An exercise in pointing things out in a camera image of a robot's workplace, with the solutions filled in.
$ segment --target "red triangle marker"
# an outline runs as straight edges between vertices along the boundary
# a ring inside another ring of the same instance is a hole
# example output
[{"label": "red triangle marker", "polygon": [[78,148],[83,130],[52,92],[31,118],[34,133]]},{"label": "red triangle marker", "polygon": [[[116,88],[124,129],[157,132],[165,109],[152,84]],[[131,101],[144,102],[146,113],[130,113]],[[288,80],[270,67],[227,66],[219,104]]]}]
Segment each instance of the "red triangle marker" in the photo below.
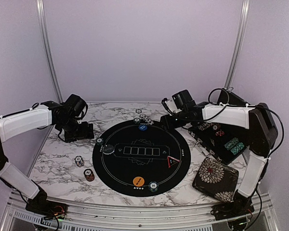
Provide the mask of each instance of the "red triangle marker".
[{"label": "red triangle marker", "polygon": [[176,163],[179,163],[180,160],[176,159],[176,158],[173,158],[171,156],[168,156],[167,157],[167,160],[168,160],[168,168],[170,168],[171,166],[175,165]]}]

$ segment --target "stack of poker chips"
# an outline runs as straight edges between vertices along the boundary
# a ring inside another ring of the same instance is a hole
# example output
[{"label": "stack of poker chips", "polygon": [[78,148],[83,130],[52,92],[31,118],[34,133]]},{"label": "stack of poker chips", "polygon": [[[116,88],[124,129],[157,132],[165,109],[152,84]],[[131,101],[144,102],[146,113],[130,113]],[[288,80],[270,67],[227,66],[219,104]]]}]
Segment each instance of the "stack of poker chips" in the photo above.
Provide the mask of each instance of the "stack of poker chips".
[{"label": "stack of poker chips", "polygon": [[[82,167],[85,165],[84,160],[82,159],[82,157],[80,155],[75,157],[75,163],[78,167]],[[85,175],[85,178],[87,181],[93,181],[95,179],[95,176],[93,174],[93,171],[91,169],[86,169],[83,174]]]},{"label": "stack of poker chips", "polygon": [[83,174],[85,175],[85,178],[87,181],[94,181],[95,176],[93,174],[93,171],[91,169],[86,169]]},{"label": "stack of poker chips", "polygon": [[150,182],[149,183],[149,190],[153,193],[156,192],[158,190],[158,184],[155,181]]},{"label": "stack of poker chips", "polygon": [[233,155],[237,155],[245,147],[245,145],[242,142],[239,142],[238,138],[233,138],[231,141],[226,143],[224,147],[227,150],[230,150]]},{"label": "stack of poker chips", "polygon": [[85,165],[85,162],[83,161],[83,159],[80,155],[75,157],[75,163],[78,167],[82,167]]}]

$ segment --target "brown flower pattern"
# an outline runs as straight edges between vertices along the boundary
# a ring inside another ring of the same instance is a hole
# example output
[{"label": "brown flower pattern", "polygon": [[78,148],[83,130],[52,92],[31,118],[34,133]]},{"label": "brown flower pattern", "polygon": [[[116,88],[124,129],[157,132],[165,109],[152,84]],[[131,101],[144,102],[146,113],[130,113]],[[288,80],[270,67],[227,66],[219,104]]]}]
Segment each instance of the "brown flower pattern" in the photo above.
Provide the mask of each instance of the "brown flower pattern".
[{"label": "brown flower pattern", "polygon": [[199,175],[202,181],[215,184],[223,179],[224,169],[210,158],[206,158],[199,169]]},{"label": "brown flower pattern", "polygon": [[233,192],[219,192],[215,194],[214,198],[219,201],[227,203],[231,202],[233,194],[234,194]]}]

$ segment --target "white cable tie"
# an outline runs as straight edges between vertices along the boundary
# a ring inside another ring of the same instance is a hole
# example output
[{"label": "white cable tie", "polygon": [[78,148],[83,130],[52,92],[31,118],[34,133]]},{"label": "white cable tie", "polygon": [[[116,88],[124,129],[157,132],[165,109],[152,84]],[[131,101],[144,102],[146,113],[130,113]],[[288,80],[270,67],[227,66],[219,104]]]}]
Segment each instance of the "white cable tie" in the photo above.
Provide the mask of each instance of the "white cable tie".
[{"label": "white cable tie", "polygon": [[223,107],[225,107],[225,106],[229,106],[229,104],[228,103],[222,103],[222,102],[220,102],[220,106],[223,106]]}]

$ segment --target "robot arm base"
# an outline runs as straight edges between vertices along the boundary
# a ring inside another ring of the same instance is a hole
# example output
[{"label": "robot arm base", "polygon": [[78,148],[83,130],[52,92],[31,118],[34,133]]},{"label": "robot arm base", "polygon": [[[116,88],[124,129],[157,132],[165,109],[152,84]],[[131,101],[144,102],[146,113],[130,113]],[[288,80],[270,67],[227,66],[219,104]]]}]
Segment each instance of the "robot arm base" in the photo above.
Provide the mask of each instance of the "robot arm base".
[{"label": "robot arm base", "polygon": [[214,205],[211,214],[215,216],[216,220],[223,220],[249,214],[254,211],[251,197],[246,198],[236,191],[233,202]]},{"label": "robot arm base", "polygon": [[28,199],[26,210],[48,217],[52,214],[60,213],[61,217],[64,217],[67,205],[47,200],[47,193],[40,186],[38,188],[39,193],[33,199]]}]

